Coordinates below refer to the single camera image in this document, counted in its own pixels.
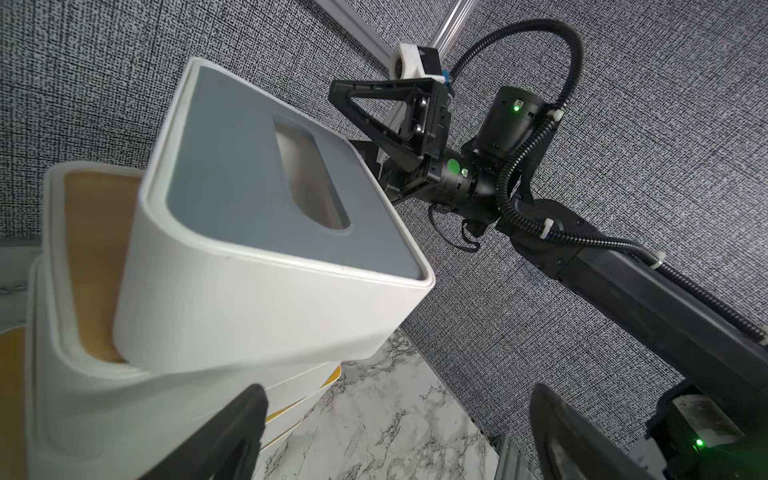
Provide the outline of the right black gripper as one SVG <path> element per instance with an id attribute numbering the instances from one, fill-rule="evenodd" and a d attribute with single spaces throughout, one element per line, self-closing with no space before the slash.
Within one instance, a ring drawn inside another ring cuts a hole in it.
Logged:
<path id="1" fill-rule="evenodd" d="M 451 97 L 442 84 L 335 80 L 328 100 L 371 140 L 350 143 L 393 203 L 418 199 L 469 222 L 498 219 L 491 170 L 447 145 Z"/>

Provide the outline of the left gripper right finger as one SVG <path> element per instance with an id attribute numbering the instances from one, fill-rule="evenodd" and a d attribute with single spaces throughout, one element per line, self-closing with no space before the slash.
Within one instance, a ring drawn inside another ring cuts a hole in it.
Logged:
<path id="1" fill-rule="evenodd" d="M 529 417 L 544 479 L 652 479 L 548 386 L 534 386 Z"/>

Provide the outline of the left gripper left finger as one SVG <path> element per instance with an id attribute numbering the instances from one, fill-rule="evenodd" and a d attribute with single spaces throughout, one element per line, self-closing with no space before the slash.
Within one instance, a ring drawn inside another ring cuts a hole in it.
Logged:
<path id="1" fill-rule="evenodd" d="M 264 388 L 248 386 L 143 477 L 250 479 L 261 449 L 267 409 Z"/>

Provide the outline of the yellow lid tissue box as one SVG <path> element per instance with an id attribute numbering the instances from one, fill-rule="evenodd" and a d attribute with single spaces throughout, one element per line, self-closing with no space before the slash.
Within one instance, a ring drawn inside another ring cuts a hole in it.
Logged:
<path id="1" fill-rule="evenodd" d="M 341 365 L 332 362 L 256 368 L 253 380 L 264 388 L 268 401 L 261 450 L 298 425 L 340 374 Z"/>

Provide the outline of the grey lid tissue box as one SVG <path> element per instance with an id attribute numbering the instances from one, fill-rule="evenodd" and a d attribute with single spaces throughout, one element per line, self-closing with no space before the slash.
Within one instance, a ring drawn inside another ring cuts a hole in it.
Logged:
<path id="1" fill-rule="evenodd" d="M 113 324 L 156 373 L 375 353 L 435 275 L 357 150 L 191 58 L 138 191 Z"/>

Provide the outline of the large bamboo lid tissue box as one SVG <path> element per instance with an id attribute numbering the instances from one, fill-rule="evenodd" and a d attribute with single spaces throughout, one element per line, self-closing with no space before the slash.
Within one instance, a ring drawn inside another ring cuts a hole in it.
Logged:
<path id="1" fill-rule="evenodd" d="M 25 330 L 1 334 L 1 478 L 26 479 Z"/>

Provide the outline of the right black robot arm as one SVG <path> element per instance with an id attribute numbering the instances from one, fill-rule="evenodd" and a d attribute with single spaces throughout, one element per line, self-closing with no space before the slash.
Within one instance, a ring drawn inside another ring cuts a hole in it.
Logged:
<path id="1" fill-rule="evenodd" d="M 447 145 L 453 87 L 467 64 L 515 34 L 544 32 L 569 48 L 569 70 L 548 103 L 500 89 L 479 133 Z M 633 455 L 623 453 L 549 387 L 537 384 L 529 418 L 545 479 L 763 479 L 767 475 L 767 332 L 670 266 L 661 252 L 607 236 L 566 206 L 535 199 L 532 178 L 580 80 L 579 34 L 554 19 L 497 29 L 449 71 L 420 47 L 421 72 L 397 64 L 385 81 L 336 80 L 329 100 L 365 135 L 366 161 L 388 199 L 415 198 L 462 220 L 459 249 L 479 250 L 489 227 L 549 278 L 660 356 L 683 381 L 659 399 Z"/>

